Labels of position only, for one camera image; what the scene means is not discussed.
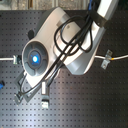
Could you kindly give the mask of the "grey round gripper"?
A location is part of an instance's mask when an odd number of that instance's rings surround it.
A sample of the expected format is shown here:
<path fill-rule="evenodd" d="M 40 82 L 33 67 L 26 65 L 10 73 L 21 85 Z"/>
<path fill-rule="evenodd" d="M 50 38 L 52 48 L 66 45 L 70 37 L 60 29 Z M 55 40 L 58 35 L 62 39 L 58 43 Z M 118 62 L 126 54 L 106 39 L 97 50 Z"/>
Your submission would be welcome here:
<path fill-rule="evenodd" d="M 47 48 L 39 41 L 27 43 L 22 52 L 22 64 L 24 70 L 27 72 L 28 82 L 30 84 L 37 84 L 42 78 L 49 64 Z M 25 78 L 26 75 L 21 73 L 15 80 L 15 85 L 18 88 L 18 92 L 14 95 L 15 102 L 21 102 L 23 99 L 29 101 L 29 98 L 32 98 L 39 90 L 41 91 L 41 94 L 46 94 L 45 81 L 31 89 L 27 95 L 22 94 L 22 85 Z"/>

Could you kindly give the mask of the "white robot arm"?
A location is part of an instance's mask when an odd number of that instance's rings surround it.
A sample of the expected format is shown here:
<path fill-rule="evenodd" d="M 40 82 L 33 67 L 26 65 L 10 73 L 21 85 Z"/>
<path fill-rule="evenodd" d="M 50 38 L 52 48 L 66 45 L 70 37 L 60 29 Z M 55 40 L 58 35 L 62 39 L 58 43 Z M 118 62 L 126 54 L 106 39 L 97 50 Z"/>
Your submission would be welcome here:
<path fill-rule="evenodd" d="M 43 13 L 36 31 L 29 31 L 29 42 L 21 55 L 23 72 L 15 84 L 15 102 L 29 102 L 42 89 L 49 101 L 49 86 L 65 66 L 73 75 L 83 75 L 91 67 L 100 40 L 119 0 L 90 0 L 85 15 L 70 17 L 62 8 Z"/>

